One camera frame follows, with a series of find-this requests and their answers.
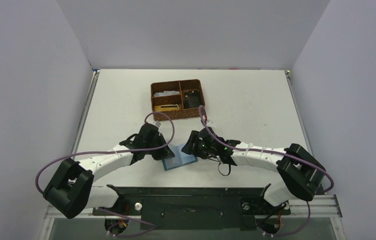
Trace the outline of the blue leather card holder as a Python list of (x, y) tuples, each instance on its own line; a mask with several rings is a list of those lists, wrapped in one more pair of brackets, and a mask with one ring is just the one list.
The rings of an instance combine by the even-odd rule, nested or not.
[(175, 156), (162, 160), (163, 168), (165, 171), (198, 162), (198, 158), (196, 156), (182, 152), (183, 146), (183, 144), (169, 145), (170, 150), (174, 153)]

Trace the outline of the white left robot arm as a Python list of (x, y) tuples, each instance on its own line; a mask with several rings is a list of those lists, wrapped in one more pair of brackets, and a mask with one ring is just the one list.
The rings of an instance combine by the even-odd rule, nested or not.
[(158, 126), (144, 123), (138, 133), (121, 141), (109, 151), (89, 152), (89, 158), (73, 160), (71, 156), (60, 159), (60, 165), (41, 192), (44, 199), (72, 219), (84, 209), (111, 208), (118, 193), (108, 186), (95, 186), (94, 182), (111, 172), (133, 165), (150, 155), (160, 161), (175, 157), (169, 143)]

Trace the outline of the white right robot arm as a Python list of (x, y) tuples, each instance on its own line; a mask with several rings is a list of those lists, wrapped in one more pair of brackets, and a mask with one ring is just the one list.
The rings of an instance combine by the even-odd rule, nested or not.
[(324, 167), (301, 145), (265, 148), (216, 136), (212, 128), (193, 130), (181, 151), (201, 159), (216, 158), (230, 166), (251, 166), (278, 173), (281, 180), (268, 184), (261, 197), (276, 207), (290, 199), (314, 199)]

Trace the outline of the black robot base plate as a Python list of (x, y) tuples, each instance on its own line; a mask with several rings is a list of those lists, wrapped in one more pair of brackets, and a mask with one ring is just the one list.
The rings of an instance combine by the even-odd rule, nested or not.
[[(224, 187), (116, 187), (110, 185), (118, 194), (117, 203), (111, 208), (95, 207), (104, 213), (126, 216), (142, 214), (142, 230), (158, 226), (160, 230), (255, 230), (260, 219), (269, 223), (283, 215), (288, 203), (279, 207), (268, 204), (262, 197), (262, 188), (224, 188)], [(181, 208), (214, 209), (208, 213), (181, 213)], [(170, 210), (160, 216), (163, 210)], [(253, 214), (264, 214), (256, 217)]]

